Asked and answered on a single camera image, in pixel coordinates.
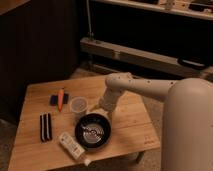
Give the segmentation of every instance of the wooden surface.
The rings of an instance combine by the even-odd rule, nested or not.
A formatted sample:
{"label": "wooden surface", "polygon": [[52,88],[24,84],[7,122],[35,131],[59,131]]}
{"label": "wooden surface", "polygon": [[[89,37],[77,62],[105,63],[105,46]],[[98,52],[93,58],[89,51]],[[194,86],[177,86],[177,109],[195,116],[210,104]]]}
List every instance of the wooden surface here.
{"label": "wooden surface", "polygon": [[27,3],[30,0],[1,0],[0,1],[0,15],[4,14],[20,5]]}
{"label": "wooden surface", "polygon": [[[61,113],[49,105],[51,94],[65,87],[74,96],[88,99],[89,108],[98,102],[105,90],[104,76],[33,84],[27,89],[9,170],[48,170],[78,164],[63,151],[58,136],[68,131],[74,135],[74,117],[68,105]],[[41,143],[39,115],[52,114],[53,140]],[[92,160],[101,160],[160,147],[159,139],[139,95],[126,92],[113,115],[112,134],[108,143],[95,152],[87,152]]]}

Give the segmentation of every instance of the plastic container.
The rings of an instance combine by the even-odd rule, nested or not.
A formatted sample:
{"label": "plastic container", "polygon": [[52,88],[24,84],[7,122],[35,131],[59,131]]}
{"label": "plastic container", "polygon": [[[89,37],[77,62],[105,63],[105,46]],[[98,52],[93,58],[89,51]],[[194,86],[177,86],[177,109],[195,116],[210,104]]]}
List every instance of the plastic container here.
{"label": "plastic container", "polygon": [[78,122],[81,117],[86,115],[88,102],[85,97],[74,97],[69,102],[70,111],[75,115],[75,121]]}

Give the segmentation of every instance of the white tube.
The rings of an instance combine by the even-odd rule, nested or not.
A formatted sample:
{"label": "white tube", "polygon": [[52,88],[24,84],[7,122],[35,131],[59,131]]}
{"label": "white tube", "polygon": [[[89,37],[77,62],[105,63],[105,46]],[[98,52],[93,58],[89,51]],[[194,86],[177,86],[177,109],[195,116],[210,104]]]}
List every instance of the white tube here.
{"label": "white tube", "polygon": [[83,160],[84,164],[88,166],[91,163],[91,160],[87,159],[85,156],[85,150],[78,144],[75,139],[70,136],[69,133],[63,132],[59,136],[59,141],[62,146],[68,150],[75,160]]}

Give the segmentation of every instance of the metal rack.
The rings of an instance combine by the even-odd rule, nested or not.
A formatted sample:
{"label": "metal rack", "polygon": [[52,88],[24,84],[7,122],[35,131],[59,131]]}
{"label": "metal rack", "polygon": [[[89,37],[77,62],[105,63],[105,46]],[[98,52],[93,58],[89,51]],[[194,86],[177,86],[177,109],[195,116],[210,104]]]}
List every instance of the metal rack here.
{"label": "metal rack", "polygon": [[[87,52],[90,55],[91,67],[93,67],[93,57],[92,55],[103,56],[106,58],[127,62],[130,64],[139,65],[149,69],[159,70],[170,74],[175,74],[184,77],[200,77],[208,79],[213,76],[213,67],[205,67],[204,69],[194,69],[188,66],[180,65],[177,59],[160,55],[157,53],[147,52],[139,49],[134,49],[126,46],[120,46],[117,44],[104,42],[102,40],[96,40],[94,38],[94,33],[92,31],[91,16],[90,16],[90,1],[87,0],[87,16],[88,16],[88,27],[89,27],[89,37],[84,37],[81,41],[82,51]],[[126,0],[92,0],[100,3],[107,3],[113,5],[128,6],[130,8],[145,9],[151,11],[158,11],[164,13],[172,13],[177,15],[183,15],[186,17],[194,17],[204,20],[213,20],[213,15],[208,15],[205,13],[197,12],[184,12],[181,10],[173,9],[172,4],[174,0],[167,0],[167,4],[162,6],[137,3]],[[197,67],[202,67],[201,64],[184,61],[187,64],[195,65]]]}

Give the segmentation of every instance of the small bowl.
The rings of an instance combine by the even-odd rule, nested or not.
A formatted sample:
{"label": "small bowl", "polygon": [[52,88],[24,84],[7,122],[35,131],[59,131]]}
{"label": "small bowl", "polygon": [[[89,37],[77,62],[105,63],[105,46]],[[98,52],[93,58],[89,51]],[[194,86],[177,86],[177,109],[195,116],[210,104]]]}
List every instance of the small bowl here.
{"label": "small bowl", "polygon": [[75,137],[87,150],[106,144],[111,134],[109,121],[102,115],[90,113],[83,116],[75,127]]}

